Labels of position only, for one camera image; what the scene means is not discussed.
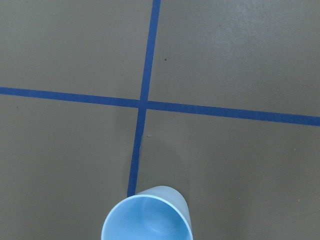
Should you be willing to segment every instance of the cup rim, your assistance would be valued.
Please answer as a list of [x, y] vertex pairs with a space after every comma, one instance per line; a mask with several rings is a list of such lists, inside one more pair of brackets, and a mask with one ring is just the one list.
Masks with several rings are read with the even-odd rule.
[[102, 231], [101, 231], [101, 240], [104, 240], [104, 237], [105, 237], [105, 228], [106, 228], [106, 224], [109, 220], [109, 218], [111, 217], [112, 213], [116, 210], [116, 208], [118, 208], [120, 205], [122, 205], [123, 203], [127, 202], [127, 201], [130, 201], [131, 199], [136, 199], [136, 198], [151, 198], [151, 199], [157, 199], [167, 205], [169, 205], [173, 210], [175, 210], [179, 216], [181, 217], [181, 219], [183, 220], [184, 224], [186, 225], [186, 228], [188, 230], [188, 234], [190, 236], [190, 240], [193, 240], [193, 235], [192, 235], [192, 230], [189, 226], [189, 223], [187, 222], [186, 218], [184, 217], [184, 215], [173, 205], [171, 204], [169, 201], [161, 198], [161, 197], [158, 197], [158, 196], [155, 196], [155, 195], [151, 195], [151, 194], [137, 194], [137, 195], [133, 195], [133, 196], [130, 196], [130, 197], [127, 197], [125, 199], [123, 199], [122, 201], [120, 201], [117, 205], [115, 205], [111, 211], [109, 212], [109, 214], [106, 216], [106, 219], [104, 220], [104, 223], [103, 223], [103, 227], [102, 227]]

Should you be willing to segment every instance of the cup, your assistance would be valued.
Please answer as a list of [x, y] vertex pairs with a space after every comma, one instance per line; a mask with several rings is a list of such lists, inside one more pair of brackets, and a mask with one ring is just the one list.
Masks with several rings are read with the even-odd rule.
[[106, 217], [101, 240], [193, 240], [187, 202], [169, 186], [130, 196]]

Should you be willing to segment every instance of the gray floor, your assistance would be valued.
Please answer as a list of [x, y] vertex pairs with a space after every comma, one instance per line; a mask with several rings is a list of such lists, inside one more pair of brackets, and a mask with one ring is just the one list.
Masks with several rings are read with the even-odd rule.
[[[0, 87], [138, 99], [152, 1], [1, 1]], [[317, 1], [161, 3], [149, 100], [320, 116]], [[0, 95], [0, 239], [99, 239], [137, 109]], [[137, 191], [195, 240], [320, 236], [320, 128], [148, 110]]]

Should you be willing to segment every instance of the blue tape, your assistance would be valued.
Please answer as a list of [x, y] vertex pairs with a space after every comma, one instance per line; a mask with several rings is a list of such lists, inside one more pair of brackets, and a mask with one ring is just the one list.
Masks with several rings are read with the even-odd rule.
[[139, 101], [134, 99], [107, 97], [107, 96], [94, 96], [94, 95], [83, 95], [75, 93], [63, 93], [54, 91], [41, 91], [41, 90], [30, 90], [10, 87], [0, 87], [0, 94], [39, 98], [39, 99], [53, 99], [89, 104], [102, 104], [129, 108], [138, 108]]
[[152, 64], [154, 60], [154, 52], [155, 52], [155, 45], [156, 45], [160, 3], [161, 3], [161, 0], [153, 0], [152, 2], [150, 26], [149, 26], [148, 40], [146, 44], [145, 60], [144, 60], [144, 68], [143, 68], [143, 76], [142, 76], [142, 84], [141, 84], [140, 105], [139, 105], [138, 116], [136, 121], [130, 175], [129, 175], [128, 189], [127, 189], [128, 197], [136, 194], [136, 188], [137, 188], [140, 149], [141, 149], [141, 143], [142, 143], [142, 138], [143, 138], [144, 129], [145, 129], [145, 122], [146, 122], [146, 112], [147, 112], [147, 105], [148, 105]]
[[235, 118], [235, 119], [250, 119], [258, 121], [268, 121], [287, 124], [300, 124], [309, 126], [320, 127], [320, 117], [306, 116], [296, 114], [286, 114], [267, 111], [253, 111], [243, 109], [232, 109], [214, 106], [198, 106], [187, 105], [179, 103], [168, 103], [149, 101], [147, 108], [151, 110], [187, 113], [187, 114], [200, 114], [217, 117]]

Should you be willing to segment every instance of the floor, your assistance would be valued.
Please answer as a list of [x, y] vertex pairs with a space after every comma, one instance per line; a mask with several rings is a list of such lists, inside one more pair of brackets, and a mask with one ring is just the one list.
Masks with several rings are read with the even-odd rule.
[[320, 235], [317, 1], [3, 0], [0, 56], [0, 239], [158, 185], [195, 240]]

